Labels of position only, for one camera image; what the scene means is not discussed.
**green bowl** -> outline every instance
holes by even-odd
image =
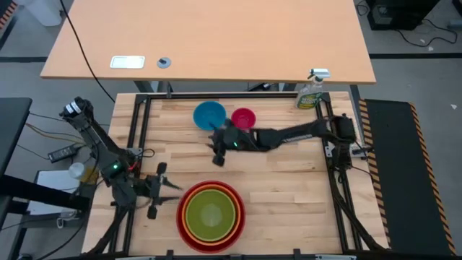
[[[189,231],[205,242],[224,238],[236,221],[236,209],[231,198],[216,189],[198,192],[186,207]]]

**stacked bowls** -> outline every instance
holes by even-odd
[[[178,206],[176,224],[192,249],[206,254],[229,248],[244,229],[245,209],[226,183],[204,181],[190,188]]]

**wooden table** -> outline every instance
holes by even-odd
[[[331,92],[334,114],[354,118],[348,92]],[[119,94],[109,135],[120,147],[128,139],[135,94]],[[142,174],[154,174],[157,164],[167,162],[171,182],[189,189],[206,180],[224,181],[239,192],[245,202],[246,224],[235,245],[223,254],[303,254],[340,253],[331,191],[321,140],[318,138],[284,144],[268,153],[227,152],[220,168],[212,163],[213,152],[205,144],[210,131],[198,129],[192,119],[193,109],[204,100],[153,100],[145,148],[152,148],[153,158],[144,158]],[[298,110],[293,98],[216,99],[227,115],[239,107],[256,112],[256,127],[276,129],[316,119],[315,110]],[[138,124],[141,124],[143,108]],[[140,126],[135,144],[138,144]],[[354,159],[363,170],[367,163]],[[382,246],[387,246],[375,193],[368,174],[352,169],[347,172],[356,214],[361,223]],[[183,192],[162,188],[161,195],[181,196]],[[96,190],[85,235],[83,252],[91,249],[108,228],[114,215],[109,188]],[[145,202],[139,198],[138,204]],[[175,225],[178,201],[159,207],[156,220],[147,219],[147,208],[135,213],[130,255],[199,254],[180,238]],[[349,245],[351,230],[346,220]],[[119,233],[121,250],[125,225]]]
[[[375,83],[352,0],[78,0],[69,16],[101,79],[293,83],[327,68],[327,82]],[[113,56],[146,61],[111,69]],[[67,21],[41,76],[92,78]]]

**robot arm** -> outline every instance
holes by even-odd
[[[139,165],[140,155],[135,155],[130,149],[121,149],[117,146],[96,122],[90,101],[76,97],[59,115],[80,133],[85,144],[92,150],[91,156],[95,158],[106,186],[112,187],[113,198],[117,205],[133,206],[137,196],[153,198],[148,218],[155,219],[157,205],[168,199],[177,199],[176,197],[163,198],[159,195],[161,185],[180,189],[163,176],[167,168],[164,162],[159,164],[156,176],[144,180],[131,177],[132,173],[139,170],[134,166]]]
[[[223,166],[227,150],[268,152],[281,144],[313,137],[326,138],[335,146],[346,147],[347,150],[356,141],[353,122],[345,115],[321,118],[286,129],[250,129],[249,132],[238,129],[227,119],[223,127],[214,129],[214,134],[209,137],[213,144],[209,147],[215,153],[213,163]]]

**orange and black striped edge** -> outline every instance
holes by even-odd
[[[422,154],[425,158],[425,164],[427,165],[427,172],[428,177],[430,178],[430,183],[432,184],[433,188],[433,195],[435,195],[435,201],[438,205],[438,210],[440,211],[440,219],[441,223],[443,224],[443,229],[446,233],[446,239],[448,240],[448,247],[450,252],[455,255],[456,254],[456,247],[454,246],[453,238],[450,235],[448,220],[445,216],[445,210],[443,207],[443,203],[441,202],[440,192],[438,191],[438,186],[436,184],[435,175],[433,174],[432,164],[430,163],[430,156],[428,155],[427,145],[425,144],[424,135],[422,134],[422,130],[420,129],[420,122],[419,117],[417,116],[417,110],[414,104],[409,103],[411,106],[412,116],[414,117],[414,123],[416,124],[417,135],[419,135],[420,147],[422,148]]]
[[[370,130],[369,122],[369,113],[367,112],[366,101],[361,99],[359,102],[359,111],[362,122],[362,129],[364,132],[364,142],[367,145],[373,146],[374,142],[372,140],[372,132]],[[378,209],[380,211],[380,216],[382,217],[383,230],[385,231],[385,236],[387,238],[388,246],[391,247],[390,235],[388,234],[388,223],[385,213],[385,205],[382,198],[382,186],[380,185],[380,178],[378,177],[378,168],[377,162],[375,161],[375,153],[367,153],[367,163],[369,164],[369,172],[372,176],[372,186],[374,187],[375,198],[377,199]]]
[[[5,13],[0,18],[0,30],[5,27],[8,20],[13,16],[14,11],[16,10],[16,8],[17,8],[17,4],[15,4],[13,2],[8,6]]]

